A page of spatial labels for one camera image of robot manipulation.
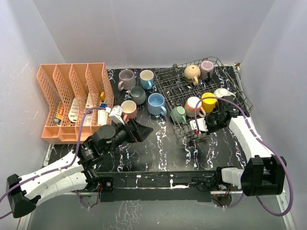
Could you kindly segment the light blue ribbed mug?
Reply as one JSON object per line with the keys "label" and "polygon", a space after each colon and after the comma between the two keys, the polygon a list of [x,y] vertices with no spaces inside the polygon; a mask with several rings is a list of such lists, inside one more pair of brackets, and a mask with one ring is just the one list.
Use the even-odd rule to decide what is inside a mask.
{"label": "light blue ribbed mug", "polygon": [[148,112],[152,115],[167,115],[167,110],[165,107],[165,98],[160,93],[152,93],[148,97],[147,103]]}

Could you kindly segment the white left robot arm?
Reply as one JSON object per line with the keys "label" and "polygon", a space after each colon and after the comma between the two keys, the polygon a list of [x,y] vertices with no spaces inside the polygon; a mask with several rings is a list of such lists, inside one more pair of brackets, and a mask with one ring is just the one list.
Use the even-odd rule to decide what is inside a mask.
{"label": "white left robot arm", "polygon": [[139,124],[134,118],[125,124],[103,125],[60,160],[27,175],[10,175],[3,195],[9,201],[10,213],[17,219],[61,194],[96,190],[99,179],[93,166],[124,142],[143,142],[152,131],[151,127]]}

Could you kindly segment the pink mug white interior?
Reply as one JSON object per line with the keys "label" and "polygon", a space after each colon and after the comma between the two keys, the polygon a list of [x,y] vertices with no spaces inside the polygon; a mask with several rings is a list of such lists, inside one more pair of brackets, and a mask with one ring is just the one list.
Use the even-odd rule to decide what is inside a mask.
{"label": "pink mug white interior", "polygon": [[128,122],[131,118],[137,117],[137,105],[132,100],[124,101],[121,104],[121,107],[123,108],[123,121]]}

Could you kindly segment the tan glazed round mug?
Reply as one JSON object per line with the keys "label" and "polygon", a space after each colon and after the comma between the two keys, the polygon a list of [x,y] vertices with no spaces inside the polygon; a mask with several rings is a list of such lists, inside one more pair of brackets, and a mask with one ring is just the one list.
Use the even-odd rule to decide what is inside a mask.
{"label": "tan glazed round mug", "polygon": [[184,77],[188,83],[197,86],[199,84],[199,77],[201,75],[201,70],[196,65],[189,65],[184,70]]}

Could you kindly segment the peach pink mug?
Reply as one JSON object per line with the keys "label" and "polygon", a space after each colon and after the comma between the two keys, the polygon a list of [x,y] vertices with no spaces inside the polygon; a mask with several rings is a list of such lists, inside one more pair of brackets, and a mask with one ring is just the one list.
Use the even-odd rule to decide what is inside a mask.
{"label": "peach pink mug", "polygon": [[184,106],[186,116],[194,118],[195,110],[196,110],[196,115],[200,117],[205,117],[206,112],[204,111],[202,104],[199,103],[198,105],[196,105],[199,100],[200,98],[195,97],[195,96],[189,97],[187,99],[185,106]]}

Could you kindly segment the green teal mug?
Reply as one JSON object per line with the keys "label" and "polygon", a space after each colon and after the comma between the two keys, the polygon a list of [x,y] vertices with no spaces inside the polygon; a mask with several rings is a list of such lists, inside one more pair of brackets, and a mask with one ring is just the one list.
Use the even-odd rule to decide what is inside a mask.
{"label": "green teal mug", "polygon": [[182,106],[177,106],[172,109],[171,111],[171,118],[173,119],[174,123],[178,124],[186,124],[186,111],[184,107]]}

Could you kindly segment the lavender textured mug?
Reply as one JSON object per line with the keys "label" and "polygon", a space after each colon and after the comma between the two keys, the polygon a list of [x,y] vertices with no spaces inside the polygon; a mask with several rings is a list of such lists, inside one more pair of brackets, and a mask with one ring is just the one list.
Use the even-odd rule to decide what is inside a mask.
{"label": "lavender textured mug", "polygon": [[209,79],[214,71],[214,64],[211,61],[203,61],[200,65],[201,79]]}

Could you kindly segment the white speckled ceramic mug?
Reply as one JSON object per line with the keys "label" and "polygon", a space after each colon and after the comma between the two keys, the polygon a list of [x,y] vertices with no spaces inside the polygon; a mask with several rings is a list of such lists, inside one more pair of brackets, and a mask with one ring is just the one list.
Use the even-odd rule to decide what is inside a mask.
{"label": "white speckled ceramic mug", "polygon": [[233,99],[236,98],[236,95],[232,92],[230,92],[228,89],[226,88],[218,88],[214,91],[214,95],[218,98],[222,98],[224,96],[232,96]]}

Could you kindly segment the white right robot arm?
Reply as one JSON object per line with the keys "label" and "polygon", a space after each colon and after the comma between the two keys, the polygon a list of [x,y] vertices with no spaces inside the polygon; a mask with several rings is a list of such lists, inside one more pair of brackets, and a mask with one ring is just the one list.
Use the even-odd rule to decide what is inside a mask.
{"label": "white right robot arm", "polygon": [[246,196],[279,195],[283,191],[286,162],[267,147],[252,125],[250,117],[229,96],[218,98],[218,110],[201,118],[196,110],[186,111],[194,137],[228,128],[234,133],[247,159],[244,169],[223,166],[216,170],[214,186],[225,190],[230,185]]}

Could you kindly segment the yellow mug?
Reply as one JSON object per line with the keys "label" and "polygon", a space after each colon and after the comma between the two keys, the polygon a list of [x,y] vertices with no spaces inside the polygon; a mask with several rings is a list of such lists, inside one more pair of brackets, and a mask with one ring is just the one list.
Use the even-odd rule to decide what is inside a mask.
{"label": "yellow mug", "polygon": [[202,100],[201,104],[202,104],[202,107],[203,107],[206,114],[211,113],[215,108],[215,105],[217,103],[217,99],[214,98],[214,97],[215,97],[215,95],[213,93],[210,93],[210,92],[205,92],[201,96],[201,98],[205,98],[204,100]]}

